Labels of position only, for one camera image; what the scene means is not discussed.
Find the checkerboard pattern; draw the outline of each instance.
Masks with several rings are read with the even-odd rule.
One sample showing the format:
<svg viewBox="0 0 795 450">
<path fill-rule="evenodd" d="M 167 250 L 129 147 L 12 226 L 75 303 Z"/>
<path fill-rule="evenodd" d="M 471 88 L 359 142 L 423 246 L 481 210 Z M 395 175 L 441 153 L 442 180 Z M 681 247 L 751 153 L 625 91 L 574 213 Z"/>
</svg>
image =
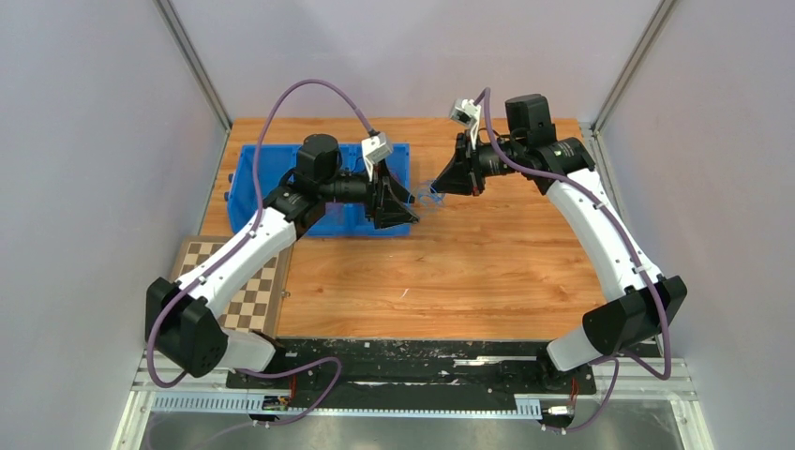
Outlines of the checkerboard pattern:
<svg viewBox="0 0 795 450">
<path fill-rule="evenodd" d="M 177 259 L 173 277 L 193 270 L 204 263 L 226 242 L 226 238 L 195 236 L 190 237 L 183 244 L 183 251 Z M 268 313 L 268 303 L 271 298 L 271 288 L 276 277 L 278 256 L 271 258 L 240 291 L 234 295 L 224 314 L 218 318 L 218 323 L 224 328 L 241 331 L 263 331 L 265 317 Z"/>
</svg>

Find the chessboard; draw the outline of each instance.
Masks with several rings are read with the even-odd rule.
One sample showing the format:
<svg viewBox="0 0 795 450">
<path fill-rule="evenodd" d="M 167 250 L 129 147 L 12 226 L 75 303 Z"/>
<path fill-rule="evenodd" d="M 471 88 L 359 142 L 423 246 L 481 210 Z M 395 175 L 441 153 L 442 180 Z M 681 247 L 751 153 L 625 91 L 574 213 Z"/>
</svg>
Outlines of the chessboard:
<svg viewBox="0 0 795 450">
<path fill-rule="evenodd" d="M 189 236 L 177 254 L 171 279 L 177 279 L 197 265 L 204 263 L 217 252 L 227 237 Z M 241 286 L 218 323 L 224 328 L 240 331 L 261 331 L 268 336 L 276 334 L 279 307 L 283 297 L 284 280 L 292 248 L 282 250 Z"/>
</svg>

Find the cable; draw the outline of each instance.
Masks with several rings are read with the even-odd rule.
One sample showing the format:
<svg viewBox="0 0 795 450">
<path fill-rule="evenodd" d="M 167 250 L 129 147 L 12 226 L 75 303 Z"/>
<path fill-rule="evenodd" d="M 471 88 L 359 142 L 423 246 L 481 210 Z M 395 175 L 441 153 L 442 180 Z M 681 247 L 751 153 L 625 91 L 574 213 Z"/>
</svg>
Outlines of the cable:
<svg viewBox="0 0 795 450">
<path fill-rule="evenodd" d="M 334 387 L 334 385 L 337 384 L 337 380 L 339 379 L 339 374 L 342 373 L 342 362 L 339 361 L 339 358 L 337 358 L 336 356 L 326 356 L 324 358 L 321 358 L 321 359 L 319 359 L 317 361 L 314 361 L 314 362 L 311 362 L 309 364 L 303 365 L 301 367 L 296 367 L 296 368 L 293 368 L 293 369 L 290 369 L 290 370 L 287 370 L 287 371 L 284 371 L 284 372 L 279 372 L 279 373 L 260 373 L 260 372 L 254 372 L 254 371 L 247 370 L 247 369 L 240 369 L 240 370 L 238 370 L 238 372 L 246 374 L 249 377 L 262 378 L 262 379 L 265 379 L 265 380 L 273 380 L 275 378 L 289 377 L 291 375 L 295 375 L 296 373 L 301 373 L 304 370 L 309 370 L 311 368 L 315 368 L 316 366 L 319 366 L 319 365 L 321 365 L 323 363 L 334 363 L 334 364 L 337 365 L 337 372 L 334 374 L 334 378 L 331 379 L 331 382 L 328 384 L 328 386 L 325 388 L 325 390 L 322 392 L 322 394 L 318 397 L 318 399 L 315 400 L 314 403 L 309 405 L 308 408 L 306 408 L 305 410 L 301 411 L 299 414 L 294 415 L 293 417 L 291 417 L 291 418 L 289 418 L 287 420 L 279 420 L 278 422 L 267 422 L 268 426 L 276 427 L 276 426 L 282 426 L 282 425 L 289 425 L 289 424 L 291 424 L 293 422 L 297 422 L 297 421 L 303 419 L 304 417 L 306 417 L 307 414 L 312 412 L 312 410 L 317 408 L 318 405 L 320 405 L 321 402 L 326 398 L 326 396 L 328 396 L 328 394 L 331 392 L 331 389 Z"/>
<path fill-rule="evenodd" d="M 433 188 L 433 183 L 435 181 L 435 179 L 424 181 L 417 185 L 417 187 L 409 194 L 414 196 L 417 203 L 428 208 L 428 213 L 434 213 L 436 210 L 444 206 L 445 194 L 439 193 Z"/>
<path fill-rule="evenodd" d="M 496 136 L 494 135 L 494 129 L 491 126 L 491 111 L 490 111 L 490 103 L 491 103 L 491 88 L 487 87 L 480 93 L 480 95 L 475 100 L 475 104 L 480 103 L 483 100 L 483 115 L 485 116 L 486 120 L 486 133 L 488 134 L 488 138 L 491 141 L 491 148 L 494 149 L 494 152 L 497 153 L 497 156 L 500 157 L 502 162 L 504 162 L 508 167 L 511 169 L 526 173 L 530 176 L 537 176 L 541 178 L 547 178 L 550 180 L 560 181 L 561 183 L 567 183 L 570 186 L 576 188 L 580 193 L 588 198 L 593 204 L 599 204 L 601 201 L 593 195 L 588 189 L 582 186 L 580 183 L 572 180 L 571 178 L 558 175 L 552 172 L 544 172 L 544 171 L 537 171 L 535 169 L 531 169 L 529 167 L 525 167 L 519 164 L 516 164 L 510 157 L 508 157 L 500 146 L 497 144 Z M 627 252 L 629 253 L 629 258 L 635 264 L 635 267 L 642 267 L 642 262 L 638 257 L 638 252 L 635 250 L 635 246 L 632 244 L 632 240 L 629 238 L 626 230 L 621 225 L 621 222 L 609 211 L 608 208 L 599 208 L 602 213 L 605 214 L 605 217 L 615 228 L 616 233 L 619 234 L 621 240 L 626 247 Z M 660 380 L 667 380 L 670 378 L 671 374 L 671 351 L 670 351 L 670 330 L 668 329 L 668 316 L 666 315 L 666 309 L 663 306 L 663 300 L 660 298 L 660 292 L 657 291 L 657 288 L 654 286 L 652 279 L 649 277 L 649 274 L 646 273 L 643 269 L 638 269 L 637 271 L 640 274 L 640 278 L 643 280 L 643 283 L 646 284 L 646 287 L 649 288 L 649 292 L 652 295 L 652 299 L 654 301 L 654 306 L 657 309 L 657 315 L 660 320 L 660 330 L 662 331 L 663 335 L 663 358 L 665 360 L 665 368 L 663 373 L 658 372 L 653 367 L 649 366 L 646 363 L 639 363 L 643 368 L 649 371 L 654 377 Z M 640 361 L 640 358 L 635 356 L 633 357 L 633 353 L 628 353 L 628 356 L 635 359 L 636 361 Z"/>
<path fill-rule="evenodd" d="M 231 427 L 224 428 L 221 431 L 219 431 L 218 433 L 210 436 L 209 438 L 207 438 L 203 442 L 199 442 L 198 445 L 194 445 L 193 447 L 190 448 L 190 450 L 198 450 L 198 449 L 204 447 L 205 445 L 209 444 L 211 441 L 214 441 L 215 439 L 218 439 L 219 437 L 221 437 L 221 436 L 223 436 L 225 434 L 231 433 L 233 431 L 237 431 L 238 429 L 251 427 L 252 425 L 265 425 L 267 428 L 270 428 L 270 427 L 289 425 L 289 424 L 292 424 L 294 422 L 297 422 L 297 421 L 303 419 L 309 413 L 311 413 L 315 408 L 317 408 L 317 406 L 319 404 L 321 404 L 321 402 L 323 400 L 325 400 L 325 398 L 331 392 L 331 389 L 335 386 L 335 384 L 337 384 L 337 380 L 339 379 L 339 375 L 342 373 L 342 362 L 339 360 L 339 358 L 337 358 L 335 356 L 326 356 L 324 358 L 321 358 L 321 359 L 319 359 L 317 361 L 314 361 L 314 362 L 311 362 L 309 364 L 303 365 L 301 367 L 293 368 L 293 369 L 290 369 L 290 370 L 287 370 L 287 371 L 284 371 L 284 372 L 279 372 L 279 373 L 259 373 L 259 372 L 253 372 L 253 371 L 247 370 L 247 369 L 238 370 L 238 372 L 243 373 L 245 375 L 248 375 L 249 377 L 262 378 L 262 379 L 266 379 L 266 380 L 274 380 L 274 379 L 277 379 L 277 378 L 284 378 L 284 377 L 289 377 L 291 375 L 295 375 L 297 373 L 303 372 L 304 370 L 308 370 L 310 368 L 315 368 L 316 366 L 319 366 L 319 365 L 324 364 L 324 363 L 334 363 L 334 364 L 336 364 L 337 365 L 337 372 L 335 372 L 334 378 L 332 378 L 331 382 L 328 384 L 328 386 L 326 386 L 325 390 L 318 397 L 318 399 L 315 400 L 314 403 L 309 405 L 308 408 L 306 408 L 303 411 L 301 411 L 299 414 L 297 414 L 297 415 L 295 415 L 295 416 L 293 416 L 293 417 L 291 417 L 291 418 L 289 418 L 287 420 L 279 420 L 279 421 L 276 421 L 276 422 L 255 421 L 252 424 L 250 421 L 246 421 L 246 422 L 243 422 L 241 424 L 232 425 Z M 291 381 L 291 391 L 292 391 L 292 396 L 294 397 L 295 393 L 293 392 L 293 389 L 294 389 L 293 381 Z M 163 420 L 159 420 L 157 422 L 155 422 L 153 420 L 146 426 L 146 431 L 144 432 L 145 435 L 144 435 L 143 441 L 146 444 L 146 449 L 147 450 L 154 450 L 153 447 L 152 447 L 152 438 L 151 438 L 151 434 L 152 433 L 151 433 L 151 431 L 156 426 L 160 425 L 162 422 L 163 422 Z"/>
<path fill-rule="evenodd" d="M 484 130 L 486 130 L 486 127 L 480 127 L 480 128 L 477 129 L 477 139 L 478 140 L 480 140 L 480 132 L 484 131 Z M 494 131 L 494 135 L 497 136 L 500 139 L 503 137 L 503 135 L 498 133 L 497 131 Z"/>
<path fill-rule="evenodd" d="M 547 428 L 552 429 L 553 431 L 558 431 L 561 434 L 565 433 L 574 433 L 576 431 L 581 431 L 589 427 L 596 419 L 599 418 L 600 415 L 605 411 L 605 406 L 607 406 L 608 401 L 610 400 L 610 396 L 613 395 L 613 389 L 616 387 L 616 382 L 619 380 L 619 360 L 614 357 L 609 357 L 607 359 L 600 358 L 600 361 L 597 364 L 606 363 L 607 361 L 612 361 L 616 364 L 615 370 L 613 370 L 613 379 L 610 380 L 610 386 L 607 388 L 607 392 L 605 393 L 605 397 L 602 399 L 602 404 L 599 405 L 599 408 L 596 409 L 596 412 L 593 413 L 591 417 L 588 418 L 585 422 L 576 427 L 569 427 L 569 428 L 558 428 L 544 425 L 541 427 L 542 430 L 546 430 Z"/>
<path fill-rule="evenodd" d="M 270 128 L 271 122 L 273 122 L 273 119 L 276 116 L 276 112 L 278 111 L 279 106 L 281 106 L 281 103 L 284 102 L 285 98 L 287 98 L 287 96 L 291 94 L 295 89 L 298 89 L 299 87 L 307 84 L 319 84 L 336 92 L 343 100 L 345 100 L 346 103 L 348 103 L 348 106 L 350 106 L 353 109 L 353 113 L 355 113 L 356 117 L 359 118 L 359 121 L 365 127 L 367 134 L 372 135 L 372 133 L 376 132 L 373 129 L 372 125 L 367 120 L 367 118 L 365 117 L 365 115 L 359 110 L 359 107 L 356 106 L 355 103 L 353 103 L 353 100 L 351 100 L 350 97 L 348 97 L 344 92 L 342 92 L 339 88 L 337 88 L 330 82 L 326 82 L 324 80 L 317 80 L 317 79 L 308 79 L 308 80 L 303 80 L 301 82 L 297 82 L 296 84 L 293 84 L 292 86 L 288 87 L 287 90 L 284 91 L 284 93 L 281 95 L 281 97 L 278 98 L 273 108 L 271 109 L 271 112 L 268 114 L 268 117 L 265 120 L 265 124 L 262 126 L 262 131 L 260 131 L 260 136 L 259 138 L 257 138 L 257 145 L 254 147 L 254 161 L 251 166 L 251 172 L 254 181 L 254 191 L 256 193 L 256 199 L 257 199 L 257 214 L 254 217 L 253 225 L 251 225 L 252 231 L 256 231 L 256 229 L 260 226 L 260 222 L 262 221 L 263 218 L 263 191 L 260 187 L 260 178 L 258 176 L 258 169 L 260 167 L 260 151 L 263 148 L 265 133 L 267 133 L 268 129 Z M 221 256 L 215 263 L 207 267 L 207 270 L 205 270 L 202 273 L 202 277 L 208 278 L 221 265 L 223 265 L 232 256 L 234 256 L 235 253 L 240 251 L 240 248 L 242 248 L 248 242 L 249 239 L 251 239 L 251 236 L 247 234 L 243 239 L 238 241 L 238 243 L 235 244 L 234 247 L 232 247 L 232 249 L 229 250 L 229 252 Z M 199 278 L 197 277 L 196 279 L 191 281 L 186 287 L 183 287 L 181 291 L 177 295 L 175 295 L 174 298 L 166 305 L 166 307 L 164 307 L 163 310 L 160 311 L 160 314 L 157 315 L 157 318 L 155 319 L 155 323 L 152 325 L 152 331 L 149 334 L 149 338 L 146 340 L 146 368 L 147 371 L 149 372 L 149 377 L 152 379 L 152 382 L 158 387 L 161 388 L 174 387 L 179 382 L 181 382 L 188 374 L 187 372 L 183 371 L 170 382 L 164 382 L 162 379 L 160 379 L 155 369 L 155 337 L 158 335 L 160 327 L 163 324 L 163 321 L 165 320 L 166 317 L 168 317 L 169 313 L 174 309 L 177 303 L 179 303 L 179 301 L 182 300 L 190 291 L 195 289 L 196 286 L 199 285 L 199 283 L 200 281 Z"/>
<path fill-rule="evenodd" d="M 572 393 L 569 396 L 569 404 L 572 408 L 576 408 L 577 406 L 577 396 L 579 395 L 579 383 L 577 382 L 577 378 L 572 378 Z"/>
</svg>

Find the metal floor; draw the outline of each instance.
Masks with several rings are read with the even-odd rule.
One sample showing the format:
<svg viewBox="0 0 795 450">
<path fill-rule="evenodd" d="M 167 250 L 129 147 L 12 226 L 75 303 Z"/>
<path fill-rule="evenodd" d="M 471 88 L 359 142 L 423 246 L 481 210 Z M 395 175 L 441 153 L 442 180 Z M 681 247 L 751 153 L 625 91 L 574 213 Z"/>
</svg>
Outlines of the metal floor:
<svg viewBox="0 0 795 450">
<path fill-rule="evenodd" d="M 577 403 L 576 423 L 596 403 Z M 248 420 L 220 413 L 159 413 L 152 430 L 154 450 L 200 445 L 222 429 Z M 442 449 L 683 449 L 670 404 L 660 400 L 611 400 L 602 416 L 583 431 L 566 436 L 542 432 L 535 422 L 487 419 L 414 419 L 318 416 L 286 427 L 246 427 L 202 446 L 232 449 L 418 450 Z M 148 450 L 146 443 L 141 449 Z"/>
</svg>

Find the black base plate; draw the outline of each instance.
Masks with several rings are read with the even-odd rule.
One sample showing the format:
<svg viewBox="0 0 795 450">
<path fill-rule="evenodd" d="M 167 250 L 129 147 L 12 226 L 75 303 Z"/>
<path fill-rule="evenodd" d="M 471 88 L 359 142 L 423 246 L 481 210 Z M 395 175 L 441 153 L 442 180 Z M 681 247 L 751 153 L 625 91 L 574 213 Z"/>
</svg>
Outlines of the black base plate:
<svg viewBox="0 0 795 450">
<path fill-rule="evenodd" d="M 460 341 L 281 338 L 288 355 L 275 359 L 267 373 L 297 368 L 324 356 L 342 361 L 337 387 L 323 401 L 324 408 L 400 410 L 514 410 L 514 394 L 564 394 L 567 382 L 548 389 L 539 382 L 540 365 L 535 361 L 511 361 L 483 366 L 457 366 L 456 359 L 478 356 L 535 356 L 547 346 L 543 341 Z M 323 364 L 297 375 L 297 389 L 291 406 L 306 408 L 331 382 L 336 367 Z M 596 392 L 590 367 L 573 375 L 579 393 Z M 232 389 L 288 389 L 290 379 L 259 380 L 230 374 Z"/>
</svg>

